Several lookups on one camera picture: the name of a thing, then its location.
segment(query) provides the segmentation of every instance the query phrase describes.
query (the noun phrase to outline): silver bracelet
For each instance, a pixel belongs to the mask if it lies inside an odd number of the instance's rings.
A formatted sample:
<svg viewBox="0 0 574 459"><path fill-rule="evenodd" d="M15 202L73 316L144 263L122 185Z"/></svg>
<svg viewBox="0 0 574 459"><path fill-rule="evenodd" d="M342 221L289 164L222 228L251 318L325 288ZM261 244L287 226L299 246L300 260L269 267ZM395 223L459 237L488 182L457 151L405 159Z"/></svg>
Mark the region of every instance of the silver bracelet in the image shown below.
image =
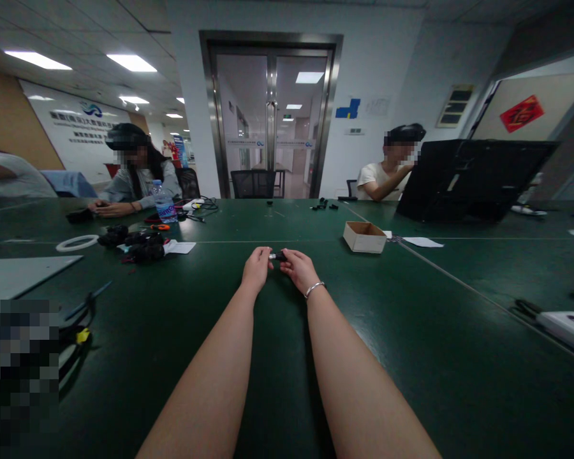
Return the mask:
<svg viewBox="0 0 574 459"><path fill-rule="evenodd" d="M310 287L306 293L304 294L304 298L306 298L308 300L308 296L311 294L311 291L313 291L316 287L322 285L323 287L325 287L325 282L317 282L315 285L313 285L312 287Z"/></svg>

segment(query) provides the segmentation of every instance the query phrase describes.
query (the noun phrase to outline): cardboard box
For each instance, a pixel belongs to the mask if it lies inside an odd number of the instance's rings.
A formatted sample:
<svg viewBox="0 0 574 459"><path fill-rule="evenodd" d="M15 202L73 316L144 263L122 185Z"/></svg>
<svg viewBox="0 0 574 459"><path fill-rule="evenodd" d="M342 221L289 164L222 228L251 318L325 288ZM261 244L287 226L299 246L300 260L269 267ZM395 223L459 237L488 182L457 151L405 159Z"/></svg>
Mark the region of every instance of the cardboard box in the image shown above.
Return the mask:
<svg viewBox="0 0 574 459"><path fill-rule="evenodd" d="M353 252L382 253L387 236L367 222L347 222L342 235Z"/></svg>

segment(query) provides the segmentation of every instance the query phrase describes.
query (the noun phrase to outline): black vr headset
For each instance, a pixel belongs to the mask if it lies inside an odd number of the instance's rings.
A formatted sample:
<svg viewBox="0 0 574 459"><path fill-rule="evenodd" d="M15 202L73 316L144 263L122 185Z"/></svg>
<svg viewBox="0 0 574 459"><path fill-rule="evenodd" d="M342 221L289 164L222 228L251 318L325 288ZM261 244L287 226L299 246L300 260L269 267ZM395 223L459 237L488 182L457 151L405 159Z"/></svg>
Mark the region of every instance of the black vr headset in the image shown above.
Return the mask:
<svg viewBox="0 0 574 459"><path fill-rule="evenodd" d="M111 150L136 150L151 142L145 131L132 123L120 123L107 133L106 143Z"/></svg>
<svg viewBox="0 0 574 459"><path fill-rule="evenodd" d="M385 146L397 142L420 142L425 137L425 130L419 123L403 124L387 133L385 136Z"/></svg>

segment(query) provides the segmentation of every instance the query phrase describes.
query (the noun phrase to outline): double glass door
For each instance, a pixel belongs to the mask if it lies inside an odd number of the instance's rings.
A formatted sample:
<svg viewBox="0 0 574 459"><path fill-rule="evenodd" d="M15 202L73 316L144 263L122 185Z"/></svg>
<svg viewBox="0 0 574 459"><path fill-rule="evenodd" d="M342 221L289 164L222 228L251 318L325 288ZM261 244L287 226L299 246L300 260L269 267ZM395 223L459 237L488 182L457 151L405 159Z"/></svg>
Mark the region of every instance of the double glass door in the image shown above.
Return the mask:
<svg viewBox="0 0 574 459"><path fill-rule="evenodd" d="M275 198L318 197L331 50L210 47L223 197L232 171L276 171Z"/></svg>

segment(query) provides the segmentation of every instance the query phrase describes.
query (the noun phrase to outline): white ring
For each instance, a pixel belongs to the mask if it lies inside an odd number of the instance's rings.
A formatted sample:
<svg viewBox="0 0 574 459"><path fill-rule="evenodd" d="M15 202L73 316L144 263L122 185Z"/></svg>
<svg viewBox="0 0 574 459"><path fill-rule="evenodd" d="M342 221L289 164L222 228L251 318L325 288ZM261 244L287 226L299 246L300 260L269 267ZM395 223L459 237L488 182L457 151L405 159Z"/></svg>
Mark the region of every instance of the white ring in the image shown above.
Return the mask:
<svg viewBox="0 0 574 459"><path fill-rule="evenodd" d="M79 245L73 245L72 247L67 247L68 244L72 244L73 242L78 242L80 240L85 240L85 239L89 239L89 238L91 238L90 241L84 242L84 243L79 244ZM68 239L67 241L64 241L60 244L57 244L55 249L58 252L72 252L72 251L79 250L79 249L85 249L86 247L90 247L90 246L94 245L98 241L98 238L99 238L98 235L86 235L86 236L75 237L72 239Z"/></svg>

